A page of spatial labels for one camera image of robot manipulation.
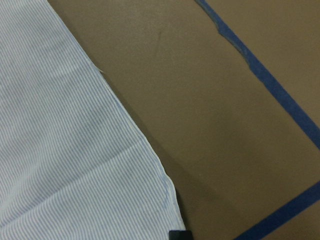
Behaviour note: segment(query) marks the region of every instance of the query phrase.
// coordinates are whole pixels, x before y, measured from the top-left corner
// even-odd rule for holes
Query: cloth
[[[0,2],[0,239],[184,230],[145,136],[45,0]]]

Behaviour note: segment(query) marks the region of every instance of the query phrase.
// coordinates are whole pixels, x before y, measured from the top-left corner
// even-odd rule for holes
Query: blue tape strip
[[[320,200],[320,181],[234,240],[259,240]]]
[[[263,66],[256,56],[224,23],[219,15],[205,0],[195,0],[216,24],[219,33],[225,37],[244,57],[254,75],[265,85],[268,91],[290,114],[305,134],[320,150],[320,129],[311,118],[302,110],[296,101],[287,93],[272,74]]]

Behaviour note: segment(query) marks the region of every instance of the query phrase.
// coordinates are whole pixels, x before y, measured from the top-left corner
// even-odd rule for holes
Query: cardboard surface
[[[316,46],[320,35],[305,34],[310,23],[296,29],[275,1],[208,2],[320,125],[319,52],[304,45]],[[158,154],[196,240],[235,238],[320,180],[319,150],[194,1],[49,3]],[[288,8],[282,12],[301,18]],[[293,239],[291,232],[301,239],[305,231],[320,238],[311,224],[319,220],[307,210],[267,239]]]

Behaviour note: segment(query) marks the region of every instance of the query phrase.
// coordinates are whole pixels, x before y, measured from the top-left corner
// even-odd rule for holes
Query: blue tape
[[[320,181],[234,240],[259,240],[320,200]]]
[[[219,33],[225,37],[244,57],[254,75],[265,85],[268,91],[290,114],[304,133],[320,150],[320,129],[287,93],[274,76],[263,66],[256,56],[246,47],[237,35],[224,23],[219,15],[205,0],[195,0],[216,24]]]

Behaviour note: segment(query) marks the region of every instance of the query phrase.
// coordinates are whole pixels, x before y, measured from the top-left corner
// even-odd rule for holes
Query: blue and white striped cloth
[[[45,0],[0,1],[0,239],[166,240],[157,155]]]

